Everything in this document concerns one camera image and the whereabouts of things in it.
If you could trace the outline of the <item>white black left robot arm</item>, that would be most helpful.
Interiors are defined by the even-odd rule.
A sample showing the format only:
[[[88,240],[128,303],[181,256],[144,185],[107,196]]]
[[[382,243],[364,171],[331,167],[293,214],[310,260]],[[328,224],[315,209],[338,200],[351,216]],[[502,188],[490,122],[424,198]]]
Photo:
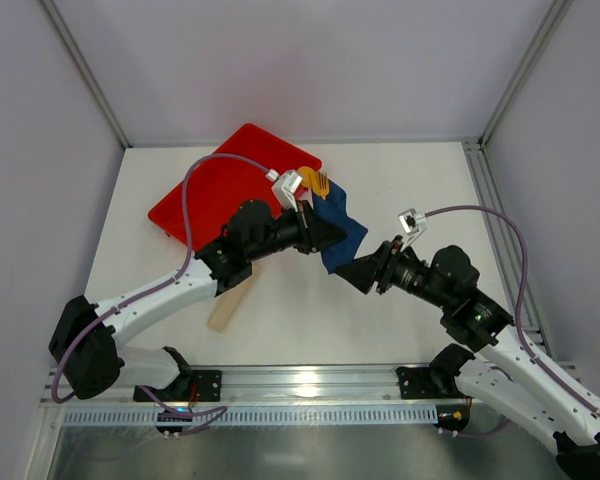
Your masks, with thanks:
[[[293,248],[321,252],[347,234],[323,219],[307,201],[278,217],[263,201],[243,203],[214,240],[187,254],[174,272],[118,297],[91,303],[79,295],[69,300],[49,342],[58,368],[52,386],[67,380],[71,396],[96,397],[123,375],[139,386],[165,390],[183,381],[182,356],[171,347],[159,350],[124,347],[140,333],[181,309],[236,288],[253,273],[253,263]]]

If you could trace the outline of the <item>orange plastic fork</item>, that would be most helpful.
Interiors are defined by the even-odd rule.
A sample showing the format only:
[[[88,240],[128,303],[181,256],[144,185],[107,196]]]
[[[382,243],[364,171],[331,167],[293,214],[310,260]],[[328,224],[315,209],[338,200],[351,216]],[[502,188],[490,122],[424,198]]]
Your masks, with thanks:
[[[312,192],[322,200],[326,200],[330,193],[330,181],[328,176],[323,172],[314,172],[311,184]]]

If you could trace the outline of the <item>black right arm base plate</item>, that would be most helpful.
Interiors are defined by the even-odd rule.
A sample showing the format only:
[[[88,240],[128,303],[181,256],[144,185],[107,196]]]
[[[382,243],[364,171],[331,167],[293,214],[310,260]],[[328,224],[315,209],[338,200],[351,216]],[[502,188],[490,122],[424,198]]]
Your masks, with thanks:
[[[439,368],[427,366],[400,366],[395,370],[403,400],[462,399],[455,378]]]

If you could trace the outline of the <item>dark blue paper napkin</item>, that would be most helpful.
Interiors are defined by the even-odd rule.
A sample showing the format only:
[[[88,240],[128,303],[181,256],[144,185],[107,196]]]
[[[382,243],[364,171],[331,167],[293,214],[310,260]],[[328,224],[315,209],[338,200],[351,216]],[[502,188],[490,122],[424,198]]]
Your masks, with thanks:
[[[347,213],[347,194],[333,180],[329,181],[329,193],[325,199],[312,194],[313,208],[317,216],[343,230],[346,238],[321,251],[322,264],[328,274],[334,274],[342,265],[351,263],[368,233],[368,229]]]

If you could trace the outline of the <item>orange plastic spoon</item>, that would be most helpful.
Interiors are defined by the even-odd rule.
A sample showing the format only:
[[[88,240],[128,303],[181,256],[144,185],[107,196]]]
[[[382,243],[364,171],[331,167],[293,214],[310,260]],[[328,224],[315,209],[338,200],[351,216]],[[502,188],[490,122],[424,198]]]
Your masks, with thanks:
[[[313,180],[316,175],[316,171],[309,166],[302,166],[297,169],[302,181],[301,184],[305,189],[313,189]]]

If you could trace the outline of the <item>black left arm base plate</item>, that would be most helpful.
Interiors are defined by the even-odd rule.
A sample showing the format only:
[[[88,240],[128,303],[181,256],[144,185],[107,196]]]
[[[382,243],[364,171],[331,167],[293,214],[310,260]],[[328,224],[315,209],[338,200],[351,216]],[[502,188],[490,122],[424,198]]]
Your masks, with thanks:
[[[181,373],[163,389],[136,386],[133,400],[149,402],[152,397],[163,402],[219,402],[221,400],[223,372],[221,370],[197,369]]]

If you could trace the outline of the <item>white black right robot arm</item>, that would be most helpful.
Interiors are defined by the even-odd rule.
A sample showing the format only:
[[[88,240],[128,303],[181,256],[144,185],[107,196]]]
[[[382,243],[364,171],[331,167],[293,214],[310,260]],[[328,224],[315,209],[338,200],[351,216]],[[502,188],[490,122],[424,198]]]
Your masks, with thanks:
[[[396,237],[336,268],[363,293],[399,288],[442,311],[453,343],[429,364],[433,385],[477,398],[526,430],[571,479],[600,479],[600,397],[515,328],[478,287],[479,272],[457,246],[420,260]]]

